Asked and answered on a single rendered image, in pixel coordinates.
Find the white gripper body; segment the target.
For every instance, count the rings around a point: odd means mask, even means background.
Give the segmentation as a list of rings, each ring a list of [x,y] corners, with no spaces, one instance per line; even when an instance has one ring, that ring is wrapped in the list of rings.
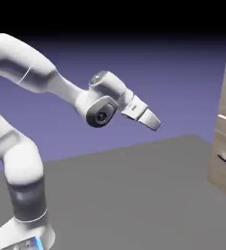
[[[161,125],[158,117],[150,109],[146,109],[144,111],[144,113],[138,119],[138,122],[152,131],[157,131]]]

